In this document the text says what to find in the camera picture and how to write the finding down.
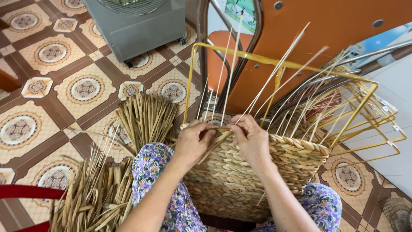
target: poster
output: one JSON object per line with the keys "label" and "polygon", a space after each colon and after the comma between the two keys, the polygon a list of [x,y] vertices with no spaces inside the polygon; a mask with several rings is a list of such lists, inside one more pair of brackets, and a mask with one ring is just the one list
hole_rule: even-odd
{"label": "poster", "polygon": [[[389,31],[382,32],[376,36],[370,37],[364,41],[361,41],[357,44],[354,44],[349,47],[347,51],[347,56],[343,59],[352,58],[358,55],[362,55],[377,49],[384,48],[388,45],[400,43],[412,38],[412,22],[393,28]],[[376,60],[381,55],[376,55],[372,57],[367,57],[360,59],[351,63],[346,64],[345,66],[350,70],[357,69],[359,66],[363,66],[371,61]],[[391,58],[391,55],[384,56],[378,60],[378,62],[383,62],[386,65],[394,62],[395,60]]]}
{"label": "poster", "polygon": [[227,0],[225,14],[237,22],[240,21],[240,16],[244,15],[242,25],[250,32],[255,33],[256,19],[252,0]]}

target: floral pants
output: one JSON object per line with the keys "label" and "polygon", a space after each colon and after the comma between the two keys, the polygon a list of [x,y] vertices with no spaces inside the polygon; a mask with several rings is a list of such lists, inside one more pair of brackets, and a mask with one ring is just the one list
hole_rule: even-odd
{"label": "floral pants", "polygon": [[[138,204],[150,190],[169,162],[173,150],[162,143],[149,143],[142,147],[132,165],[132,203]],[[336,232],[339,228],[342,203],[331,188],[309,183],[297,198],[322,232]],[[189,192],[183,181],[177,185],[160,229],[161,232],[206,232]],[[276,232],[270,218],[252,232]]]}

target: woven basket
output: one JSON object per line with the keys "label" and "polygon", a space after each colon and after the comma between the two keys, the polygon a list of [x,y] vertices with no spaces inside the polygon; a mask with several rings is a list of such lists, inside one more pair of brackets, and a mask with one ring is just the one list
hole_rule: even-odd
{"label": "woven basket", "polygon": [[[208,158],[185,176],[193,204],[200,213],[261,223],[270,215],[262,183],[243,159],[229,136]],[[319,166],[329,157],[321,145],[278,135],[269,135],[273,162],[293,194],[302,193]]]}

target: woman's right hand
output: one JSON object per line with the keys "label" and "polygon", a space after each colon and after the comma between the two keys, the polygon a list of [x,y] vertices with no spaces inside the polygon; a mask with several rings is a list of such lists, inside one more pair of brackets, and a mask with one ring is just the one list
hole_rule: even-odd
{"label": "woman's right hand", "polygon": [[233,144],[240,147],[241,154],[255,172],[268,165],[273,166],[269,153],[269,134],[259,127],[250,114],[245,114],[243,117],[241,114],[236,115],[228,127],[235,134]]}

